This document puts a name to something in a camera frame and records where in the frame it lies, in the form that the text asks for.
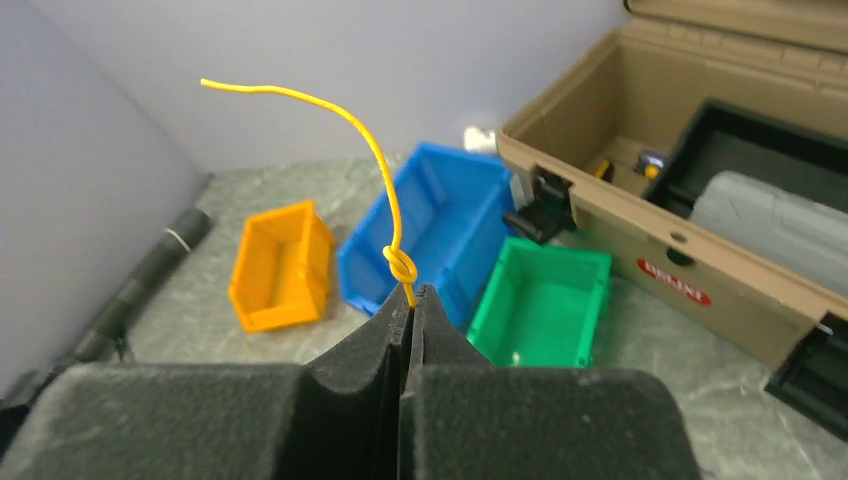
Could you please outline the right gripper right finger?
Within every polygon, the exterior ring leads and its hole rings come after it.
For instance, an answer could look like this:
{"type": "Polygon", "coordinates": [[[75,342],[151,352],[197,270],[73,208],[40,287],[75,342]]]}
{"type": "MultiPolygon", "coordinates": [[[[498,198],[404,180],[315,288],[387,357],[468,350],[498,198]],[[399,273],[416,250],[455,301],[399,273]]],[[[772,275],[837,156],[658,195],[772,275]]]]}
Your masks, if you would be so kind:
{"type": "Polygon", "coordinates": [[[423,287],[400,399],[401,479],[698,479],[666,385],[638,370],[497,367],[423,287]]]}

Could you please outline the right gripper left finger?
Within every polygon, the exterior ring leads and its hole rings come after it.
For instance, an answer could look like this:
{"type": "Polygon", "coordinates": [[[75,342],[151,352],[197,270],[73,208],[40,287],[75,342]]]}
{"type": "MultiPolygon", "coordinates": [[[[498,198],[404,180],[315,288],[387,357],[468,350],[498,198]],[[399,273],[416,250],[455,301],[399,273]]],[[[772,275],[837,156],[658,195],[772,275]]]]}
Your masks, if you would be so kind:
{"type": "Polygon", "coordinates": [[[396,289],[296,364],[88,363],[40,396],[5,479],[394,479],[412,330],[396,289]]]}

